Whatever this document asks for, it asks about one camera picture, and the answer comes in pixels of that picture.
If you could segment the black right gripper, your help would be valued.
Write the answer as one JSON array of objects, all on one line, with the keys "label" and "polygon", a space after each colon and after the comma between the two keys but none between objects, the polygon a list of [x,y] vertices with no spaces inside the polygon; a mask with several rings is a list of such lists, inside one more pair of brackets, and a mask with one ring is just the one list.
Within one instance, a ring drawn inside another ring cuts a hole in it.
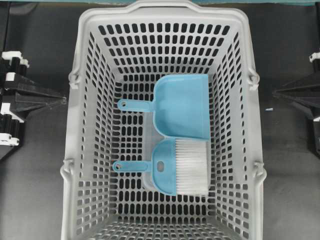
[{"label": "black right gripper", "polygon": [[302,111],[307,118],[312,118],[315,151],[320,152],[320,52],[309,56],[314,74],[313,82],[296,81],[275,89],[272,95]]}]

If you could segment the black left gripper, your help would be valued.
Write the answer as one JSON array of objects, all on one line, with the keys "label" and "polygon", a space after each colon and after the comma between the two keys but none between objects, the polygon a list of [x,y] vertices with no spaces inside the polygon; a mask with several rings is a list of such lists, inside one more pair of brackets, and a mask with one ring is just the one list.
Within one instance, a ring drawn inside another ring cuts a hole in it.
[{"label": "black left gripper", "polygon": [[0,145],[18,147],[21,142],[20,126],[25,118],[20,113],[65,105],[67,98],[60,92],[38,86],[18,86],[29,62],[20,51],[3,51],[0,54]]}]

